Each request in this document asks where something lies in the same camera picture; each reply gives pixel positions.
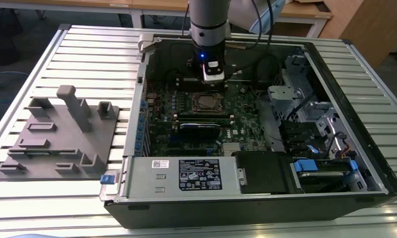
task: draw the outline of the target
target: wooden table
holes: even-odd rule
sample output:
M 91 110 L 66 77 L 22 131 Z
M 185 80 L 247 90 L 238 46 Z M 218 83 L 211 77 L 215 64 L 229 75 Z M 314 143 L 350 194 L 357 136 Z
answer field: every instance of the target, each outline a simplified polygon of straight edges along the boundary
M 134 28 L 143 28 L 143 15 L 183 16 L 187 0 L 0 0 L 0 7 L 130 14 Z M 277 22 L 310 24 L 307 37 L 317 37 L 333 18 L 314 4 L 285 5 Z

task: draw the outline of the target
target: small white label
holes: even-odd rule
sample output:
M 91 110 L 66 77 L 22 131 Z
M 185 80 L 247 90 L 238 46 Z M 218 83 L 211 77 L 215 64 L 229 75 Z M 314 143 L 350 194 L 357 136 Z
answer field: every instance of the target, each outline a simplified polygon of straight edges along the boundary
M 315 15 L 314 18 L 330 18 L 330 16 L 323 16 L 323 15 Z
M 151 168 L 153 169 L 166 169 L 166 168 L 169 168 L 169 160 L 153 160 Z
M 109 6 L 127 7 L 127 5 L 125 5 L 125 4 L 109 4 Z

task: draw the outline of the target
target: motherboard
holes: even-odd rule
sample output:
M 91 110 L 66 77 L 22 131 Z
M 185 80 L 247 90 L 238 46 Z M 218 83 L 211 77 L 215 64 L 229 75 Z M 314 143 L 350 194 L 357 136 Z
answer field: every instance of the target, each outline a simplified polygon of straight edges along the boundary
M 150 83 L 150 156 L 230 156 L 230 151 L 266 150 L 255 107 L 263 91 L 233 82 L 197 92 L 178 85 Z

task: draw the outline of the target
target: barcode label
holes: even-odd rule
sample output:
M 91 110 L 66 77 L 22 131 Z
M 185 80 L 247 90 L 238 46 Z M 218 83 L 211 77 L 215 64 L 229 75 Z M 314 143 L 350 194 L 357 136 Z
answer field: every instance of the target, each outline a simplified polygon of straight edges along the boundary
M 153 169 L 169 168 L 169 160 L 153 160 L 151 168 Z

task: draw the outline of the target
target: sticker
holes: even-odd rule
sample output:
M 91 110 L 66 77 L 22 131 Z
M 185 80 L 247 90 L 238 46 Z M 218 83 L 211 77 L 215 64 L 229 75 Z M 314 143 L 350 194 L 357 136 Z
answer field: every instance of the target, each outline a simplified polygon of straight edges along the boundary
M 127 5 L 126 5 L 126 4 L 109 4 L 109 6 L 127 7 Z
M 166 168 L 169 168 L 169 160 L 153 160 L 151 168 L 153 169 L 166 169 Z
M 314 18 L 330 18 L 330 16 L 323 16 L 323 15 L 315 15 Z
M 179 190 L 221 190 L 218 160 L 179 160 Z

